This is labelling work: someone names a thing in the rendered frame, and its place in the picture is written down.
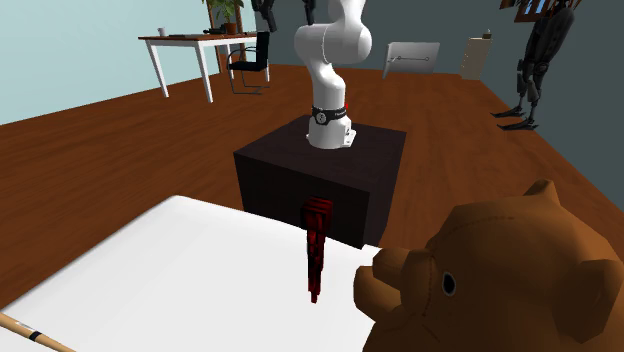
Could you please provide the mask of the white desk with wooden top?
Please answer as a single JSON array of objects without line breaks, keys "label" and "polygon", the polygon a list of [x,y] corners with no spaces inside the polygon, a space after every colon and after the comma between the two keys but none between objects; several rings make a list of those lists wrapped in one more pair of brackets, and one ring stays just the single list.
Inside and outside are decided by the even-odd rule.
[{"label": "white desk with wooden top", "polygon": [[162,94],[165,98],[169,97],[167,83],[164,78],[160,58],[158,55],[158,47],[188,47],[193,48],[199,65],[201,78],[203,81],[205,95],[209,103],[214,101],[212,95],[212,87],[209,79],[205,47],[216,48],[225,46],[228,56],[226,60],[231,62],[230,45],[249,44],[257,41],[257,32],[245,32],[243,34],[189,34],[189,35],[169,35],[169,36],[143,36],[139,40],[145,42],[151,62],[153,64]]}]

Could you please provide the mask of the brown plush bear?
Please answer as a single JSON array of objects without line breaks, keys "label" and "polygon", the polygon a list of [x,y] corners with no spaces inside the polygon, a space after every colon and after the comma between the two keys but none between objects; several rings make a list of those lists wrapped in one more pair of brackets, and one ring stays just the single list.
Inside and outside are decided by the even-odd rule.
[{"label": "brown plush bear", "polygon": [[624,262],[554,183],[460,205],[421,249],[384,248],[353,297],[362,352],[624,352]]}]

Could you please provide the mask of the dark red tool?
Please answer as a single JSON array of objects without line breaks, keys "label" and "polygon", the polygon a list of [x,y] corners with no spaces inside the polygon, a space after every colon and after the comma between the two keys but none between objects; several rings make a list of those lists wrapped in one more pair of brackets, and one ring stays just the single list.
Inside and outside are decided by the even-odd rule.
[{"label": "dark red tool", "polygon": [[309,197],[300,209],[302,228],[306,231],[308,291],[313,304],[321,291],[324,244],[332,215],[333,202],[320,197]]}]

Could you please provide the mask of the dark robot stand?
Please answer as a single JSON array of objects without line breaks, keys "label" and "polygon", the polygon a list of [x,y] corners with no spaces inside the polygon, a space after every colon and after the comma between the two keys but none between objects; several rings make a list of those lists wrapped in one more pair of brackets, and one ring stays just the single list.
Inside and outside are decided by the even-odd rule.
[{"label": "dark robot stand", "polygon": [[348,148],[323,150],[305,137],[303,115],[233,153],[246,212],[300,226],[311,196],[328,199],[328,236],[355,248],[379,244],[388,222],[404,131],[355,124]]}]

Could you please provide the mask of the black cantilever chair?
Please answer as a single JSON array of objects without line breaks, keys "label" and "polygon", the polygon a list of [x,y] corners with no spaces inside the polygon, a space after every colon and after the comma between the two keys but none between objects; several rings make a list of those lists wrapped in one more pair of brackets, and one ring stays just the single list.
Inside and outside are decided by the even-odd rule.
[{"label": "black cantilever chair", "polygon": [[[245,47],[244,49],[237,49],[230,53],[227,57],[228,60],[234,53],[239,54],[239,60],[235,62],[228,62],[227,69],[229,71],[240,71],[243,86],[245,88],[252,88],[252,91],[236,91],[233,84],[233,79],[229,78],[230,86],[234,94],[256,94],[260,95],[264,86],[261,85],[248,85],[245,81],[245,72],[261,72],[268,73],[268,51],[269,51],[270,33],[268,31],[258,32],[256,35],[256,45]],[[245,61],[242,59],[242,54],[245,52],[253,52],[255,54],[254,61]]]}]

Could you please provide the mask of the brown framed window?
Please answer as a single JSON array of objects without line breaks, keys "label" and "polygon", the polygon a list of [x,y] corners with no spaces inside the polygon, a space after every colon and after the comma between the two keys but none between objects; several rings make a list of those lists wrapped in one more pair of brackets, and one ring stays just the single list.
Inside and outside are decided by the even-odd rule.
[{"label": "brown framed window", "polygon": [[500,9],[515,8],[514,22],[536,22],[546,16],[552,17],[558,6],[575,10],[583,0],[501,0]]}]

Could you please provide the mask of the green potted plant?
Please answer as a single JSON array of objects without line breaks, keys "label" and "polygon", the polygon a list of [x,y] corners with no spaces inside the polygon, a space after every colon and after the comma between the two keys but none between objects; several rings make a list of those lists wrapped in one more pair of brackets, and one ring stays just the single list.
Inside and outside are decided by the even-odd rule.
[{"label": "green potted plant", "polygon": [[240,25],[240,9],[244,7],[242,0],[201,0],[206,5],[210,25],[215,28],[215,20],[224,19],[225,33],[238,34]]}]

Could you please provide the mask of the wooden stick with black band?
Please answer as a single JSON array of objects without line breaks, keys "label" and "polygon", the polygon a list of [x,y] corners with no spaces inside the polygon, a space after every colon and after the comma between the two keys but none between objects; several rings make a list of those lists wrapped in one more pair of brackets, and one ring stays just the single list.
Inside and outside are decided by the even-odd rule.
[{"label": "wooden stick with black band", "polygon": [[76,352],[38,330],[0,312],[0,326],[56,352]]}]

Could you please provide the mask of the beige leaning board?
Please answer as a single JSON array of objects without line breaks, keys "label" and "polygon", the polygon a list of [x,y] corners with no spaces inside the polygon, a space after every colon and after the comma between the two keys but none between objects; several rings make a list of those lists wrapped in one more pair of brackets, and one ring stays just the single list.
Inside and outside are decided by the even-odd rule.
[{"label": "beige leaning board", "polygon": [[469,37],[466,43],[459,74],[464,80],[479,80],[492,44],[488,29],[480,37]]}]

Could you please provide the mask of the black bird-legged statue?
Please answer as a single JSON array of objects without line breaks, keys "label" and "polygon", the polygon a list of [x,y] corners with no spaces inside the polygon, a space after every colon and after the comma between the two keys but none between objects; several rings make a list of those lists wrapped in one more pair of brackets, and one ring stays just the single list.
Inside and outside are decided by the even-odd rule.
[{"label": "black bird-legged statue", "polygon": [[492,113],[495,118],[522,117],[522,103],[525,96],[530,103],[529,116],[521,122],[500,125],[505,131],[534,130],[534,110],[542,94],[542,81],[551,60],[557,55],[574,23],[574,10],[582,0],[553,0],[535,21],[525,48],[524,57],[517,64],[518,104],[508,111]]}]

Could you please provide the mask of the grey leaning board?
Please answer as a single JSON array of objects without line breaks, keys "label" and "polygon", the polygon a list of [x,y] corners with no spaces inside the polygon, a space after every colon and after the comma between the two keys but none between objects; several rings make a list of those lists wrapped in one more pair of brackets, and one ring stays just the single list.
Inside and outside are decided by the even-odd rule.
[{"label": "grey leaning board", "polygon": [[439,42],[390,42],[382,78],[391,72],[432,74],[439,49]]}]

